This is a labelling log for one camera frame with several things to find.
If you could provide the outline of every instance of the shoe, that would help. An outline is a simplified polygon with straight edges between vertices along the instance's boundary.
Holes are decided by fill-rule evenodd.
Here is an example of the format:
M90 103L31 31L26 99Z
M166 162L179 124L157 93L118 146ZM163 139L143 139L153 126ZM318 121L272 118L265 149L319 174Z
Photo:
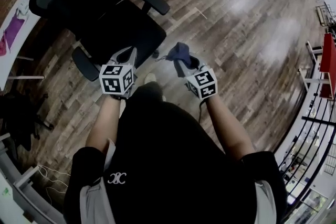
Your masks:
M153 81L156 82L156 76L153 73L148 73L148 75L145 77L144 84L147 84Z

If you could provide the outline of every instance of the purple bag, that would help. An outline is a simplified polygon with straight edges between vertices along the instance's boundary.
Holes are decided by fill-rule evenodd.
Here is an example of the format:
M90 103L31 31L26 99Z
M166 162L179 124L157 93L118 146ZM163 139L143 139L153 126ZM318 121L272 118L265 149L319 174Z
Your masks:
M20 31L24 22L25 22L25 20L17 18L17 13L15 13L15 15L13 16L12 20L10 21L8 27L6 28L6 30L4 32L4 36L5 36L5 39L7 41L9 52L10 52L10 48L12 47L12 44L14 42L14 39L15 39L17 33L19 33L19 31Z

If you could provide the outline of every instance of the white wire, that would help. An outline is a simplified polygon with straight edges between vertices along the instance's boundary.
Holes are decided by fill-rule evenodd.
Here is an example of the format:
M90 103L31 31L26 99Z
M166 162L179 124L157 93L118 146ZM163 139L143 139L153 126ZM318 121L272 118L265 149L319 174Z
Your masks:
M57 172L57 173L59 173L59 174L63 174L63 175L68 175L68 176L70 176L68 173L62 173L62 172L59 172L59 171L54 170L54 169L51 169L51 168L49 168L49 167L47 167L47 166L44 166L44 165L38 165L38 166L41 167L41 168L45 167L45 168L47 168L48 170Z
M50 205L52 206L53 201L52 201L51 197L49 196L49 193L48 193L48 190L47 190L48 188L51 188L51 189L57 191L58 193L64 193L64 194L65 194L65 192L64 192L64 191L58 191L57 189L52 188L52 187L46 187L46 193L47 193L47 195L48 195L48 197L49 197Z
M62 184L66 185L66 186L68 187L68 185L65 184L65 183L64 183L63 181L61 181L61 180L51 180L50 178L48 178L48 177L47 177L47 176L48 176L48 171L47 171L47 169L48 169L48 170L51 170L51 171L54 171L54 172L57 172L57 173L59 173L59 174L63 174L63 175L68 175L68 176L70 176L68 173L62 173L62 172L59 172L59 171L54 170L54 169L51 169L51 168L49 168L49 167L47 167L47 166L44 166L44 165L38 165L38 167L40 167L40 169L42 168L42 169L44 169L44 171L46 171L46 175L44 175L44 174L42 174L42 172L41 172L40 169L38 170L39 173L42 175L42 177L48 179L50 182L61 182ZM64 194L65 194L64 191L58 191L58 190L55 189L55 188L52 188L52 187L46 187L46 193L47 193L47 195L48 195L48 197L49 197L50 205L52 205L53 201L52 201L52 199L51 199L51 197L50 197L50 195L49 195L48 188L51 188L51 189L57 191L58 193L64 193Z
M63 181L61 181L61 180L51 180L50 178L48 178L48 177L47 177L47 176L48 176L48 172L47 172L47 170L46 170L45 168L43 168L43 169L46 171L46 175L42 174L42 172L41 172L40 169L38 170L39 173L42 175L42 177L48 179L50 182L61 182L62 184L66 185L66 186L68 187L68 185L65 184L65 183L64 183Z

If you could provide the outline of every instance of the white table leg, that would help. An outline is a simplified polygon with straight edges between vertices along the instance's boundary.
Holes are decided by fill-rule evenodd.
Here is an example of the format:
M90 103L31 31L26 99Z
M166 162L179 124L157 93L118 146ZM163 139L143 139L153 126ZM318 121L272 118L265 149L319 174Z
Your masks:
M16 56L16 59L21 59L21 60L28 60L28 61L34 61L33 58L29 58L29 57L24 57L24 56Z
M9 138L11 135L10 133L6 133L0 136L0 141L2 141L3 139Z
M27 182L30 177L35 174L39 170L38 166L35 166L35 168L30 167L27 171L25 171L22 175L21 178L17 181L14 182L14 186L17 188L21 187L25 182Z
M314 62L316 63L316 62L317 62L317 61L316 61L316 57L315 57L315 54L314 54L314 52L313 52L313 49L312 49L312 47L311 47L311 45L310 45L309 40L307 40L307 42L306 42L306 46L307 46L309 52L312 54L313 59L314 59Z
M44 76L10 76L8 79L44 79Z
M4 153L6 153L8 151L8 148L3 148L2 150L0 150L0 156Z
M307 85L307 83L306 83L306 78L305 78L305 76L304 76L305 74L303 74L301 68L299 68L299 73L300 73L301 78L302 78L302 80L303 80L304 87L305 87L306 91L308 92L309 88L308 88L308 85Z

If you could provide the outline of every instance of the chair seat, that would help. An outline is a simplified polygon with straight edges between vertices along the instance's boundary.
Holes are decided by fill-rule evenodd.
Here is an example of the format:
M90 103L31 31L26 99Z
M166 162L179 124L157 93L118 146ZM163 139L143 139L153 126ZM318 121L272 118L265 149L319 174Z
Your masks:
M149 15L129 0L123 0L98 20L81 43L99 65L106 64L122 48L136 47L137 68L165 38L166 32Z

